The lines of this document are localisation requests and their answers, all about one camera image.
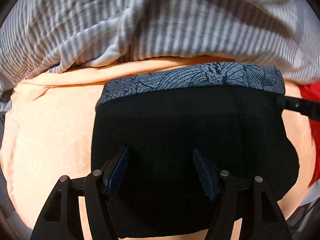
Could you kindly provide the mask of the grey striped blanket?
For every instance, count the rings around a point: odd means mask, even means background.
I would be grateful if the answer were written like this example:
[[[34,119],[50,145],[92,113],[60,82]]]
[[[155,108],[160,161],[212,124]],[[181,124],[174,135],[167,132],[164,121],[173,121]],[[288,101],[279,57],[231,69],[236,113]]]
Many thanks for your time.
[[[1,111],[45,72],[201,55],[316,82],[319,19],[306,0],[18,0],[1,26]]]

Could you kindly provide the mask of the black pants with patterned waistband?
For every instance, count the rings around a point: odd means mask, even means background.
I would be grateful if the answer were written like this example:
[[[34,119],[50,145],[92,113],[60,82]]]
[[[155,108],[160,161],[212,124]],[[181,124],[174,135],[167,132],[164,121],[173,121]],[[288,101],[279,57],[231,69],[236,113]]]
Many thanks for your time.
[[[194,164],[266,181],[276,200],[295,185],[299,160],[277,102],[275,66],[213,62],[105,83],[96,105],[91,168],[127,148],[119,189],[107,202],[119,238],[205,230],[215,215]]]

